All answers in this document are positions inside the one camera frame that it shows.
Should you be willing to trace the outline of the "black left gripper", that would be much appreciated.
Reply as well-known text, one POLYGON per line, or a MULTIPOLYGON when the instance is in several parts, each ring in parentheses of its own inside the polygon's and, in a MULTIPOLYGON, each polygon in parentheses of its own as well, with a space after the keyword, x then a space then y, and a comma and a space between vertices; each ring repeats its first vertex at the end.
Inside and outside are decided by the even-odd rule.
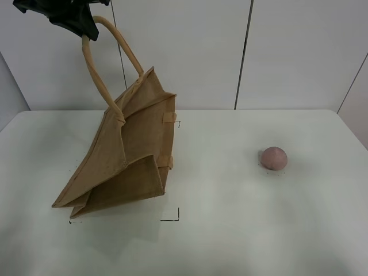
POLYGON ((99 31, 90 10, 91 3, 105 6, 109 0, 14 0, 13 5, 22 13, 28 10, 40 13, 53 25, 75 33, 79 37, 87 36, 96 41, 99 31))

